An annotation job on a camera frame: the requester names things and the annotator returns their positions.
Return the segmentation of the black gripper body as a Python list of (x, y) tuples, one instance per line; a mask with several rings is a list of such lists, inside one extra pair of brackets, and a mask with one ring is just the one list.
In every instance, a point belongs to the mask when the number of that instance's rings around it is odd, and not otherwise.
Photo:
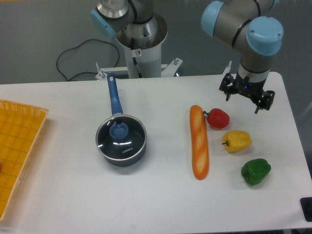
[(249, 99), (260, 99), (262, 97), (265, 81), (266, 79), (261, 82), (250, 82), (249, 77), (242, 78), (239, 74), (236, 74), (233, 85), (240, 95)]

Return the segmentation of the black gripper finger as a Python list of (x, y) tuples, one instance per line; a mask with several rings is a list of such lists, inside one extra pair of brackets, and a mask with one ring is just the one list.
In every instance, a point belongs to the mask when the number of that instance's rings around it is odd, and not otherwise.
[(219, 90), (226, 95), (226, 101), (229, 101), (231, 95), (237, 94), (237, 88), (235, 86), (235, 78), (230, 74), (226, 73), (221, 81)]
[(275, 96), (275, 91), (272, 90), (267, 90), (267, 91), (263, 91), (260, 95), (260, 97), (256, 100), (256, 110), (255, 110), (255, 114), (258, 113), (259, 110), (270, 110), (272, 104), (273, 104), (273, 100), (274, 100), (274, 96)]

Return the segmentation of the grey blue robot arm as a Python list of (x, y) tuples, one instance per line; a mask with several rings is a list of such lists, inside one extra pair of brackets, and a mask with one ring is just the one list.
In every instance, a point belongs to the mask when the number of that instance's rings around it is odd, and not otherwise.
[[(279, 51), (284, 30), (281, 23), (265, 16), (274, 0), (212, 1), (201, 17), (201, 28), (241, 54), (236, 77), (225, 74), (220, 90), (226, 96), (240, 94), (258, 110), (269, 110), (274, 91), (263, 86)], [(168, 29), (154, 12), (151, 0), (102, 0), (90, 12), (98, 30), (123, 46), (129, 78), (173, 75), (177, 67), (161, 68), (161, 46)]]

